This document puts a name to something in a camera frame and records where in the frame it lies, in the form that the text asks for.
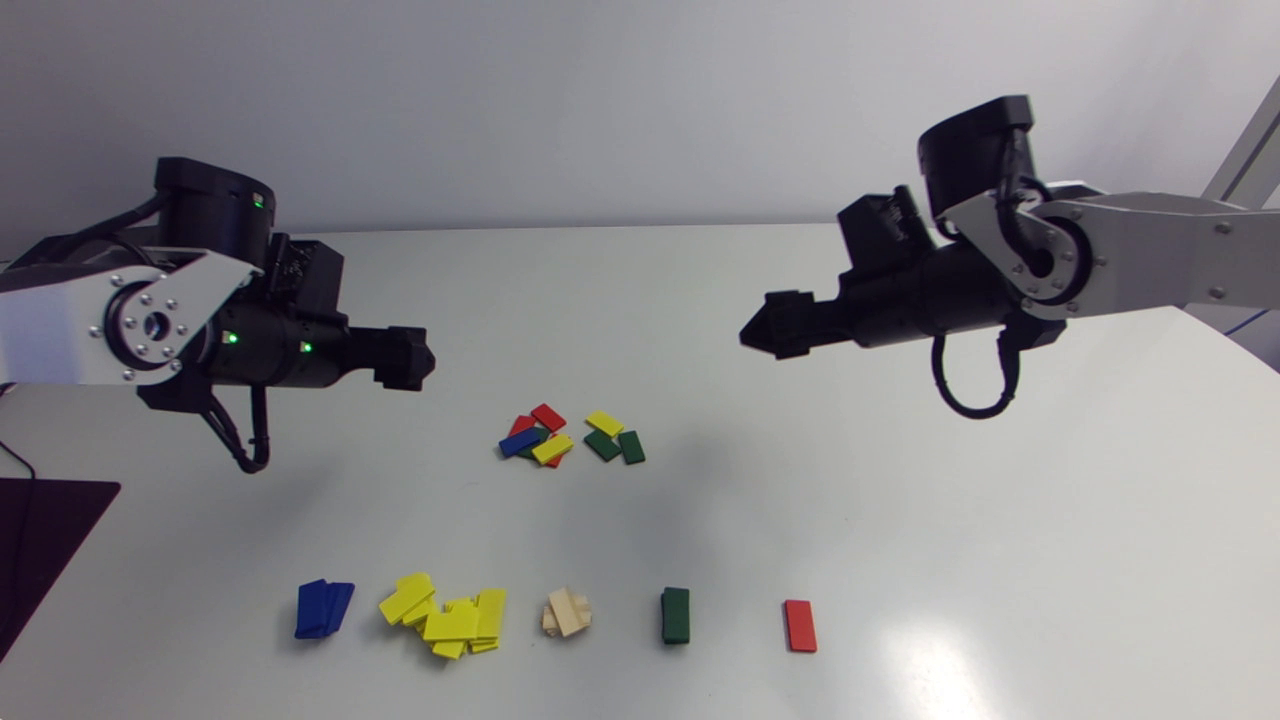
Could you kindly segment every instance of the metal frame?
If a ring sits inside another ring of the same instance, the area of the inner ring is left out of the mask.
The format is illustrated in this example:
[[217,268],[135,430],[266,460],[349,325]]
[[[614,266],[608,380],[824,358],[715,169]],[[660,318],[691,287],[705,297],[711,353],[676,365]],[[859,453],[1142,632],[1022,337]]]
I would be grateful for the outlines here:
[[[174,249],[156,249],[156,251]],[[155,384],[182,370],[175,357],[223,302],[257,268],[191,250],[198,256],[164,273],[129,265],[69,282],[0,292],[0,382],[65,384]],[[108,309],[122,292],[115,327]],[[143,334],[150,313],[165,315],[172,333],[156,343]],[[122,357],[109,338],[123,338],[134,357]],[[133,360],[154,359],[146,366]]]
[[[1262,99],[1202,197],[1258,209],[1271,199],[1277,186],[1280,186],[1280,78],[1276,78],[1271,91]],[[1219,331],[1236,327],[1257,313],[1254,309],[1225,309],[1201,304],[1188,305],[1183,310]]]

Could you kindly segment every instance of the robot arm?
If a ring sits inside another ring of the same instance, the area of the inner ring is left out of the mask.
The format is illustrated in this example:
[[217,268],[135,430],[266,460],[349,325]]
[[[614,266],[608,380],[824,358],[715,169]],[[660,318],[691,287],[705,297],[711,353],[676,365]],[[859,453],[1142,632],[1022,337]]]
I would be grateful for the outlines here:
[[[1057,340],[1070,318],[1160,305],[1280,306],[1280,211],[1162,193],[1106,195],[1037,179],[1025,96],[1001,97],[920,137],[936,246],[905,186],[840,213],[852,269],[835,300],[771,292],[744,345],[786,359],[818,345],[877,347],[933,338],[933,375],[966,418],[1007,407],[1019,354]],[[948,333],[1005,325],[1005,391],[986,409],[960,405],[942,372]]]
[[[154,410],[200,415],[246,473],[270,457],[268,387],[328,387],[370,368],[383,387],[422,388],[435,369],[426,331],[348,327],[342,255],[271,233],[271,188],[186,158],[161,158],[155,188],[0,273],[0,386],[140,386]],[[86,255],[102,242],[109,252]],[[252,455],[215,384],[250,387]]]
[[[0,383],[156,384],[261,270],[210,252],[173,272],[36,264],[0,273]],[[67,275],[79,274],[70,279]]]

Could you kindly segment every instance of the red block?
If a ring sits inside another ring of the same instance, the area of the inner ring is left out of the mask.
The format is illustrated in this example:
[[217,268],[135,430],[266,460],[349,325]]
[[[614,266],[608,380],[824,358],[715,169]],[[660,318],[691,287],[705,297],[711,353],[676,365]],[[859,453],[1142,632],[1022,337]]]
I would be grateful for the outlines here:
[[538,418],[538,421],[547,425],[547,429],[553,433],[564,427],[564,418],[561,418],[559,413],[552,410],[545,402],[534,407],[532,416]]
[[535,424],[538,424],[538,420],[534,420],[529,415],[521,415],[516,418],[516,424],[511,427],[511,432],[507,433],[507,437],[511,437],[516,433],[522,433],[529,428],[534,427]]
[[813,632],[813,607],[808,600],[788,600],[782,603],[787,614],[787,641],[791,652],[818,652],[818,637]]

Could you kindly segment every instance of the wooden block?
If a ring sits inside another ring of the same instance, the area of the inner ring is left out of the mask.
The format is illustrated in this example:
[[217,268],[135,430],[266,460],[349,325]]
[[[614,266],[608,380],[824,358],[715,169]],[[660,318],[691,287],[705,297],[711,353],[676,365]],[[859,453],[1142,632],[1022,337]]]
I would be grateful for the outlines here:
[[577,609],[573,607],[573,598],[570,596],[568,588],[553,592],[548,597],[548,601],[562,635],[567,638],[586,626],[582,624],[582,619],[577,616]]
[[435,593],[431,593],[431,597],[428,597],[422,602],[415,605],[412,610],[406,612],[404,616],[401,618],[401,623],[406,625],[417,625],[419,623],[426,620],[428,615],[439,611],[440,609],[435,606]]
[[791,652],[818,652],[818,637],[813,632],[813,607],[808,600],[788,600],[782,603],[787,615],[787,642]]
[[689,643],[687,588],[666,588],[662,591],[662,642],[666,644]]
[[538,443],[536,445],[530,445],[529,447],[521,450],[516,455],[518,455],[521,457],[527,457],[527,459],[532,460],[534,459],[534,448],[538,447],[539,445],[547,442],[547,438],[552,437],[552,432],[548,430],[547,428],[534,428],[534,432],[538,433]]
[[545,465],[572,448],[573,441],[568,436],[552,436],[534,448],[534,460]]
[[[426,573],[413,573],[412,575],[404,575],[403,578],[396,580],[396,589],[413,588],[424,583],[431,584],[431,577]],[[431,585],[431,592],[435,592],[435,585]]]
[[399,580],[396,580],[396,592],[393,592],[387,600],[379,602],[378,610],[381,611],[388,625],[394,625],[396,623],[399,623],[417,603],[431,597],[433,593],[435,593],[435,585],[431,584],[430,575],[426,573],[406,575]]
[[490,650],[498,650],[502,641],[493,638],[492,641],[471,641],[471,655],[479,655],[481,652],[489,652]]
[[644,447],[640,446],[640,436],[635,430],[620,434],[618,445],[622,446],[622,460],[627,465],[644,462]]
[[476,611],[480,620],[476,623],[476,637],[481,639],[498,639],[502,635],[502,616],[507,607],[507,591],[503,588],[485,588],[476,596]]
[[507,437],[522,433],[529,428],[534,427],[535,424],[538,424],[538,420],[530,418],[529,415],[520,415],[518,418],[516,418],[516,421],[511,425],[511,432],[507,433]]
[[559,635],[559,625],[556,624],[556,614],[552,612],[550,605],[543,607],[543,632],[553,638]]
[[585,594],[573,596],[573,607],[577,609],[577,618],[582,621],[582,625],[591,625],[591,603],[586,601]]
[[595,454],[600,456],[600,460],[604,460],[605,462],[613,460],[618,455],[622,455],[622,448],[618,447],[617,443],[613,442],[613,438],[611,438],[603,430],[591,430],[586,433],[586,437],[582,438],[582,442],[585,442],[588,447],[595,451]]
[[504,437],[498,441],[498,450],[502,450],[503,457],[511,457],[526,447],[538,445],[540,439],[541,433],[538,433],[535,428],[529,428],[527,430],[520,430],[511,437]]
[[449,601],[444,612],[426,616],[422,639],[426,642],[474,641],[479,623],[480,612],[471,603],[471,598]]
[[614,420],[607,413],[602,413],[599,410],[586,416],[586,424],[609,436],[611,438],[618,437],[618,433],[626,429],[626,425]]
[[457,660],[462,657],[462,653],[467,651],[467,641],[444,641],[431,643],[431,652],[439,655],[440,657],[448,657],[449,660]]
[[545,402],[534,407],[530,415],[538,418],[538,421],[547,425],[547,429],[553,433],[564,427],[564,418],[561,418],[559,413],[552,410]]

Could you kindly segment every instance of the white table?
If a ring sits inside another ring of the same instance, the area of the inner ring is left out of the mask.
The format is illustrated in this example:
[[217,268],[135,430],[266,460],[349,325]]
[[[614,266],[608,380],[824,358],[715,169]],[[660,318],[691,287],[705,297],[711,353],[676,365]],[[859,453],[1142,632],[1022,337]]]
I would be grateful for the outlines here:
[[[975,423],[925,343],[737,345],[765,291],[835,293],[835,227],[324,240],[353,324],[429,328],[424,392],[273,391],[255,477],[127,389],[0,402],[46,477],[124,483],[0,665],[5,720],[1280,716],[1280,382],[1175,310],[1073,323]],[[993,337],[948,343],[973,404]],[[498,460],[539,402],[577,438],[614,414],[648,462]],[[445,665],[388,628],[416,570],[442,598],[508,588],[502,648]],[[294,641],[320,577],[356,583],[346,624]],[[595,623],[550,639],[564,584]],[[686,647],[658,637],[667,584],[692,591]],[[786,651],[791,597],[817,655]]]

